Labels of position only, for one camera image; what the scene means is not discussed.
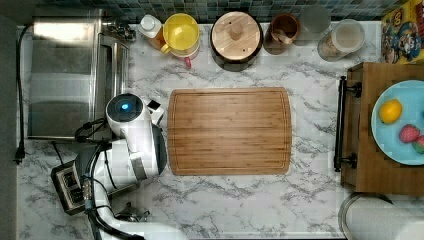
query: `wooden cutting board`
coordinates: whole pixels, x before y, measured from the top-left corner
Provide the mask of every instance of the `wooden cutting board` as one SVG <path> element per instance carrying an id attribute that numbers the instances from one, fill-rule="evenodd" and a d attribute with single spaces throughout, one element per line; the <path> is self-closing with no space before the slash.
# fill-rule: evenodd
<path id="1" fill-rule="evenodd" d="M 284 88 L 174 90 L 168 151 L 176 175 L 282 174 L 292 129 Z"/>

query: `backsplash tile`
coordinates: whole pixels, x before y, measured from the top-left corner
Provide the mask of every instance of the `backsplash tile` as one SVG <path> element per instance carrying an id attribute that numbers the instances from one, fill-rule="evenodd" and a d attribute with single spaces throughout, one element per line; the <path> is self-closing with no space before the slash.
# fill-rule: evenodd
<path id="1" fill-rule="evenodd" d="M 250 13 L 259 22 L 269 22 L 278 13 L 300 14 L 306 5 L 320 4 L 331 14 L 332 20 L 353 18 L 378 20 L 402 5 L 405 0 L 44 0 L 46 4 L 67 7 L 96 7 L 110 15 L 123 16 L 138 23 L 145 14 L 162 22 L 172 14 L 185 12 L 199 23 L 214 23 L 230 11 Z"/>

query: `colorful box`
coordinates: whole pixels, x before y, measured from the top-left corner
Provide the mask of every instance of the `colorful box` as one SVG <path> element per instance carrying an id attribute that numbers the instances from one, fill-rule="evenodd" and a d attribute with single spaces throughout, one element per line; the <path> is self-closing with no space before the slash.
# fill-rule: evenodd
<path id="1" fill-rule="evenodd" d="M 387 63 L 424 63 L 424 0 L 410 0 L 382 21 L 381 54 Z"/>

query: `white robot body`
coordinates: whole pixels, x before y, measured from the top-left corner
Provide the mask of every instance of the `white robot body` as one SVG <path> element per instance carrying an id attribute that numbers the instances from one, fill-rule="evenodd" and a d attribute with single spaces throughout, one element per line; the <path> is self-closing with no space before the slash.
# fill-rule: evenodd
<path id="1" fill-rule="evenodd" d="M 161 116 L 152 121 L 147 105 L 139 97 L 132 94 L 114 97 L 106 107 L 106 115 L 112 131 L 125 139 L 112 142 L 111 149 L 99 153 L 90 165 L 90 183 L 84 183 L 84 189 L 90 189 L 84 190 L 84 195 L 89 196 L 85 198 L 86 210 L 98 226 L 101 239 L 121 239 L 122 236 L 115 236 L 119 232 L 147 240 L 188 240 L 181 230 L 172 226 L 115 218 L 108 192 L 158 176 L 166 164 L 166 151 L 160 154 L 155 145 L 160 129 L 153 122 L 160 121 Z"/>
<path id="2" fill-rule="evenodd" d="M 146 177 L 157 176 L 159 175 L 159 169 L 157 166 L 152 118 L 149 109 L 140 98 L 131 94 L 126 94 L 126 96 L 128 97 L 117 101 L 114 101 L 116 99 L 115 97 L 108 103 L 106 107 L 107 121 L 116 135 L 125 138 L 128 144 L 130 159 L 137 159 L 139 164 L 142 164 Z M 122 116 L 130 112 L 129 108 L 135 112 L 130 113 L 133 119 Z"/>

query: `white marble surface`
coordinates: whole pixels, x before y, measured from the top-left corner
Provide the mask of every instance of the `white marble surface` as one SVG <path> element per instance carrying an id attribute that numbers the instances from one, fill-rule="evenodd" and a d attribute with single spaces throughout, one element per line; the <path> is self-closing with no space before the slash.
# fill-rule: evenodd
<path id="1" fill-rule="evenodd" d="M 238 73 L 222 70 L 213 61 L 207 38 L 210 25 L 201 26 L 201 50 L 190 70 L 184 62 L 162 55 L 138 37 L 131 44 L 128 91 L 148 96 L 166 108 L 174 89 L 286 88 L 293 126 L 291 164 L 285 175 L 196 177 L 175 176 L 168 165 L 151 183 L 113 200 L 113 208 L 121 210 L 130 200 L 151 211 L 150 221 L 175 225 L 196 239 L 343 237 L 337 214 L 349 192 L 340 187 L 340 175 L 332 167 L 337 81 L 349 67 L 377 61 L 380 55 L 379 24 L 362 24 L 365 45 L 338 62 L 321 60 L 316 43 L 293 45 L 278 56 L 262 49 L 255 64 Z M 26 66 L 30 66 L 31 46 L 27 45 Z M 25 70 L 28 84 L 28 67 Z M 166 137 L 166 116 L 161 126 Z M 19 239 L 92 239 L 84 214 L 70 217 L 62 210 L 49 176 L 60 164 L 54 149 L 43 141 L 26 143 L 27 158 L 19 167 L 18 180 Z M 66 146 L 59 148 L 65 161 L 75 157 Z M 392 197 L 424 215 L 422 199 Z"/>

